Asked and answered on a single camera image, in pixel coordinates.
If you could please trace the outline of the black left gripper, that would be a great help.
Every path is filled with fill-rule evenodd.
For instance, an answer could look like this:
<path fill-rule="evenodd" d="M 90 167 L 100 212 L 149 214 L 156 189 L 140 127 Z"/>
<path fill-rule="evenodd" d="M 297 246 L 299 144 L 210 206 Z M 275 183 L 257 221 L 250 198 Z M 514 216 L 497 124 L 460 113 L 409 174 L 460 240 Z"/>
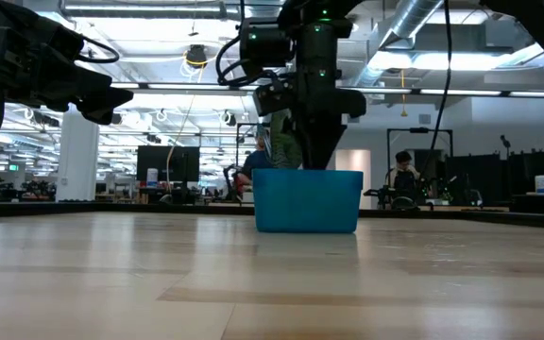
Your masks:
<path fill-rule="evenodd" d="M 113 111 L 133 92 L 76 65 L 85 42 L 56 21 L 0 0 L 0 89 L 6 99 L 48 107 L 73 103 L 85 119 L 110 125 Z"/>

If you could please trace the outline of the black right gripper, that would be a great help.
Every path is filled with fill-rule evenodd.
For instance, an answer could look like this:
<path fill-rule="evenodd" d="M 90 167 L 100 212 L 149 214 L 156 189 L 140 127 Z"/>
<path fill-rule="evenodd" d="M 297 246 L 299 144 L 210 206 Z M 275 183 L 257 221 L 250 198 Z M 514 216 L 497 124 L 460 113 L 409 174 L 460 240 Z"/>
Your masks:
<path fill-rule="evenodd" d="M 318 88 L 296 79 L 276 79 L 257 87 L 252 95 L 259 116 L 280 114 L 294 125 L 316 120 L 358 118 L 366 114 L 366 97 L 357 90 Z M 310 125 L 302 132 L 302 157 L 305 169 L 325 170 L 341 140 L 346 125 Z"/>

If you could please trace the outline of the blue plastic basket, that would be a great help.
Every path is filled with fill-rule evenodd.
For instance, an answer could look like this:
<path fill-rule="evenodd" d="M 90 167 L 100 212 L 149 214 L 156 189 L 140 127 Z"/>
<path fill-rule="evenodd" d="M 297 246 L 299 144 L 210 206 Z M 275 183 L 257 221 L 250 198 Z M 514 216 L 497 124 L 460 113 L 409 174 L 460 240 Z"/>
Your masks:
<path fill-rule="evenodd" d="M 364 185 L 361 172 L 255 169 L 252 180 L 259 232 L 356 231 Z"/>

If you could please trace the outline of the green snake plant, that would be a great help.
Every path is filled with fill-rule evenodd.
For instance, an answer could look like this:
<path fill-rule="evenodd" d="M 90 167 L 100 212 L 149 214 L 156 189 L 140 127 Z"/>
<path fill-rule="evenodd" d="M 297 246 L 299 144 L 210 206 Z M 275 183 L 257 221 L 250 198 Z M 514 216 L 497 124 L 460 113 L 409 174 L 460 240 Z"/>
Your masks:
<path fill-rule="evenodd" d="M 257 126 L 263 151 L 273 168 L 298 169 L 302 165 L 300 146 L 291 129 L 291 113 L 280 110 L 267 114 Z"/>

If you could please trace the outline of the white door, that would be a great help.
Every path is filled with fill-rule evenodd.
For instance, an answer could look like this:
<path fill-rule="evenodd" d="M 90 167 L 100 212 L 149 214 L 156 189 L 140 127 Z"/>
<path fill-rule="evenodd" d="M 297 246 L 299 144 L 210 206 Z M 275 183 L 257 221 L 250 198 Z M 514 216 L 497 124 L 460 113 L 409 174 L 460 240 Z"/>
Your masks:
<path fill-rule="evenodd" d="M 363 173 L 360 209 L 369 210 L 372 207 L 372 198 L 364 196 L 364 192 L 371 188 L 371 152 L 367 149 L 338 149 L 335 151 L 335 169 Z"/>

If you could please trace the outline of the white round pillar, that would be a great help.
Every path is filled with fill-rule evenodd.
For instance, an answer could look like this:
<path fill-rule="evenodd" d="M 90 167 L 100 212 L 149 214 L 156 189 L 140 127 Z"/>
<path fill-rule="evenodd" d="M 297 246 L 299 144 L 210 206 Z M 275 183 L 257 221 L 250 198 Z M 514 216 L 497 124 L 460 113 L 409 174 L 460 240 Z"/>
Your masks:
<path fill-rule="evenodd" d="M 98 142 L 99 125 L 71 106 L 62 116 L 57 201 L 94 200 Z"/>

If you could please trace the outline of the person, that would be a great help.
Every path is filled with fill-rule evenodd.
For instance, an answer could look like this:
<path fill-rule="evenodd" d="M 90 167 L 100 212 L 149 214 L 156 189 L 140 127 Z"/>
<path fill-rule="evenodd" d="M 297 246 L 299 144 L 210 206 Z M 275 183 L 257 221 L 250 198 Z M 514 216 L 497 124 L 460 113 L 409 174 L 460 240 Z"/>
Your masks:
<path fill-rule="evenodd" d="M 256 138 L 256 150 L 250 153 L 241 167 L 241 170 L 236 173 L 236 189 L 239 197 L 243 197 L 243 193 L 252 187 L 252 171 L 254 169 L 273 168 L 271 160 L 268 159 L 265 151 L 265 141 L 263 136 Z"/>
<path fill-rule="evenodd" d="M 417 199 L 420 173 L 411 164 L 412 159 L 411 154 L 406 150 L 395 155 L 395 165 L 390 169 L 385 180 L 391 200 L 399 197 Z"/>

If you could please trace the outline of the black monitor screen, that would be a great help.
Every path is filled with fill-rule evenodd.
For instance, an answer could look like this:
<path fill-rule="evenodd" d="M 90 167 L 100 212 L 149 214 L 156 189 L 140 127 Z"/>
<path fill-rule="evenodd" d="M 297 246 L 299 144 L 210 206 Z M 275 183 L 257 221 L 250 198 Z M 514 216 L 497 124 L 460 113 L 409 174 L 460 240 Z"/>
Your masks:
<path fill-rule="evenodd" d="M 198 182 L 200 149 L 197 146 L 141 145 L 137 150 L 137 180 L 147 181 L 147 170 L 158 171 L 158 181 Z"/>

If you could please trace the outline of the long ceiling light bar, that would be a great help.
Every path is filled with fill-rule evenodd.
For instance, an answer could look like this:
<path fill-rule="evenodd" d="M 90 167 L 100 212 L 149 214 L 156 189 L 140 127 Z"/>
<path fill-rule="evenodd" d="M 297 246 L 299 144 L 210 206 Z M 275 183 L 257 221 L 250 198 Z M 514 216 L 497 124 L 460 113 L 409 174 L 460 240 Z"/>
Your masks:
<path fill-rule="evenodd" d="M 221 94 L 222 92 L 252 93 L 257 89 L 255 85 L 242 88 L 231 88 L 207 83 L 129 83 L 117 82 L 112 86 L 137 93 L 154 92 L 158 94 Z M 425 88 L 391 88 L 391 87 L 345 87 L 345 90 L 359 91 L 363 94 L 399 94 L 399 95 L 428 95 L 439 96 L 444 93 L 441 89 Z M 500 91 L 500 90 L 458 90 L 449 89 L 447 96 L 473 97 L 506 97 L 506 98 L 534 98 L 544 99 L 544 91 Z"/>

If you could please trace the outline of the black partition panel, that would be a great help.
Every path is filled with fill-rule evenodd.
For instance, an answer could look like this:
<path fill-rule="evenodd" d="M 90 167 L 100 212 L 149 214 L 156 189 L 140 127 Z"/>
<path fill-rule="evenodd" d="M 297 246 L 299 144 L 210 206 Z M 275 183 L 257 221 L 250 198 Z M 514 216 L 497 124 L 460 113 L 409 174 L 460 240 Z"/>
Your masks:
<path fill-rule="evenodd" d="M 490 206 L 502 199 L 502 160 L 499 154 L 446 159 L 446 180 L 453 205 Z"/>
<path fill-rule="evenodd" d="M 536 189 L 536 176 L 544 176 L 544 151 L 512 153 L 509 156 L 511 193 L 524 195 Z"/>

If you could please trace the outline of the black frame stand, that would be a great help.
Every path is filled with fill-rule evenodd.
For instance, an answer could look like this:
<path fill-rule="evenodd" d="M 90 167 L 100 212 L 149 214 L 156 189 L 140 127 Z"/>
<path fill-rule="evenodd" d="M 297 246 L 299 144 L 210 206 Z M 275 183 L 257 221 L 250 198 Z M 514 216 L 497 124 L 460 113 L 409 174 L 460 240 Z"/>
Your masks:
<path fill-rule="evenodd" d="M 433 133 L 435 132 L 434 129 L 430 129 L 430 128 L 427 128 L 427 127 L 409 127 L 409 128 L 388 128 L 385 132 L 385 143 L 386 143 L 386 168 L 387 168 L 387 174 L 386 174 L 386 178 L 389 179 L 387 177 L 387 175 L 389 174 L 389 172 L 391 171 L 391 165 L 393 164 L 392 163 L 392 153 L 391 153 L 391 144 L 393 142 L 390 141 L 391 139 L 391 133 L 392 132 L 408 132 L 408 133 L 411 133 L 411 134 L 428 134 L 428 133 Z M 454 146 L 453 146 L 453 130 L 452 129 L 439 129 L 438 130 L 438 133 L 445 133 L 449 136 L 449 155 L 450 157 L 453 157 L 454 156 Z"/>

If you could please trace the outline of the black table edge frame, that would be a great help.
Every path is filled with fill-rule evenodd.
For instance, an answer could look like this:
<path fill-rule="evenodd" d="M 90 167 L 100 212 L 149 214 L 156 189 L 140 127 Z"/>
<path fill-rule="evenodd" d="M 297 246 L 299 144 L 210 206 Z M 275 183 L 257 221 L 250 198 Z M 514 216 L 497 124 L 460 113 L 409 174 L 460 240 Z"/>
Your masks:
<path fill-rule="evenodd" d="M 0 202 L 0 217 L 47 215 L 63 213 L 188 213 L 252 215 L 252 207 L 230 206 L 166 206 L 117 204 L 104 202 Z M 535 227 L 544 229 L 544 214 L 519 212 L 465 211 L 377 211 L 361 210 L 362 218 L 464 220 L 493 224 Z"/>

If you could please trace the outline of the silver diagonal air duct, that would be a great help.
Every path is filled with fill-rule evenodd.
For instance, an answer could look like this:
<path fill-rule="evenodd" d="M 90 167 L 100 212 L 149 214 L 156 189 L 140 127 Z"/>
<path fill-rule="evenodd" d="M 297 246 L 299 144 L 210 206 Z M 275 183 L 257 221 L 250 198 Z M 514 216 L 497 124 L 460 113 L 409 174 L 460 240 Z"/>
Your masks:
<path fill-rule="evenodd" d="M 406 61 L 397 54 L 386 52 L 392 44 L 398 50 L 412 50 L 416 34 L 443 5 L 443 0 L 399 0 L 394 14 L 374 25 L 367 40 L 368 61 L 352 80 L 356 87 L 372 87 L 390 69 L 400 69 Z"/>

